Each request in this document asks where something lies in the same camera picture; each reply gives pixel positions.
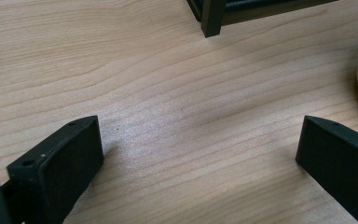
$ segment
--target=light wood surface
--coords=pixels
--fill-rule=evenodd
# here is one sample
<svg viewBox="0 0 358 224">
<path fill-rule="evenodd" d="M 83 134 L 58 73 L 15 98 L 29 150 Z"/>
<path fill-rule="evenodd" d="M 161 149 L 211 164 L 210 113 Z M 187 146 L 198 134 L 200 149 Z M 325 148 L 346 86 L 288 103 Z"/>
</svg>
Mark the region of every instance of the light wood surface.
<svg viewBox="0 0 358 224">
<path fill-rule="evenodd" d="M 358 1 L 205 39 L 185 0 L 1 0 L 0 183 L 96 114 L 104 166 L 65 223 L 356 223 L 295 155 L 305 115 L 358 132 L 357 63 Z"/>
</svg>

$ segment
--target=wooden table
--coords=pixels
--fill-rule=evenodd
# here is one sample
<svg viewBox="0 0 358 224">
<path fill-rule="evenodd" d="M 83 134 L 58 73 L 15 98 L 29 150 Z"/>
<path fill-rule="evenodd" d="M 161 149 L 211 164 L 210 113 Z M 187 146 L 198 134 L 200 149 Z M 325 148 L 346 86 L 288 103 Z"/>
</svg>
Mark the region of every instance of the wooden table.
<svg viewBox="0 0 358 224">
<path fill-rule="evenodd" d="M 183 1 L 0 1 L 0 183 L 98 115 L 105 162 L 65 223 L 355 223 L 295 163 L 305 115 L 358 132 L 358 1 L 225 26 Z"/>
</svg>

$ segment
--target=black object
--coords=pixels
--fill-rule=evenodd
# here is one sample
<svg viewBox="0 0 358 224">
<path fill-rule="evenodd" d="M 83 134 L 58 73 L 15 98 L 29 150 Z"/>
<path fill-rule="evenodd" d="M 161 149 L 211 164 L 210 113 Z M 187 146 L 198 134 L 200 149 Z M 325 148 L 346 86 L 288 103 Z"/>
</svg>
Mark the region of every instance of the black object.
<svg viewBox="0 0 358 224">
<path fill-rule="evenodd" d="M 296 161 L 358 220 L 357 132 L 306 116 Z"/>
<path fill-rule="evenodd" d="M 222 25 L 314 7 L 337 0 L 187 0 L 205 37 L 220 34 Z"/>
<path fill-rule="evenodd" d="M 63 223 L 102 165 L 97 116 L 66 124 L 7 167 L 0 224 Z"/>
</svg>

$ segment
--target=tabletop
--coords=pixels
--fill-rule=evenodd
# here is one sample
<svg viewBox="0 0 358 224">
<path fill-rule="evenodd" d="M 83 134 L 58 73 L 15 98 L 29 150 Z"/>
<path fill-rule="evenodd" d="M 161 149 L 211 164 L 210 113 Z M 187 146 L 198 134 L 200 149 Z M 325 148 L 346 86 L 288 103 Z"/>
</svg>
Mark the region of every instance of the tabletop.
<svg viewBox="0 0 358 224">
<path fill-rule="evenodd" d="M 305 115 L 358 132 L 358 1 L 204 38 L 185 0 L 0 1 L 0 183 L 66 122 L 105 156 L 77 223 L 356 223 L 295 162 Z"/>
</svg>

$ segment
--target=wood grain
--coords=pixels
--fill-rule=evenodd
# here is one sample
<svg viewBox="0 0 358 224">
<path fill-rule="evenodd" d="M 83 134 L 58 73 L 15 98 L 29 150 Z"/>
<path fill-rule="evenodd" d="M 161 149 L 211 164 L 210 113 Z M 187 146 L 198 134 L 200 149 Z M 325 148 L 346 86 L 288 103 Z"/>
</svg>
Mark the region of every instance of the wood grain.
<svg viewBox="0 0 358 224">
<path fill-rule="evenodd" d="M 304 115 L 358 132 L 358 1 L 225 26 L 186 1 L 0 1 L 0 183 L 97 114 L 105 164 L 65 223 L 355 223 L 295 163 Z"/>
</svg>

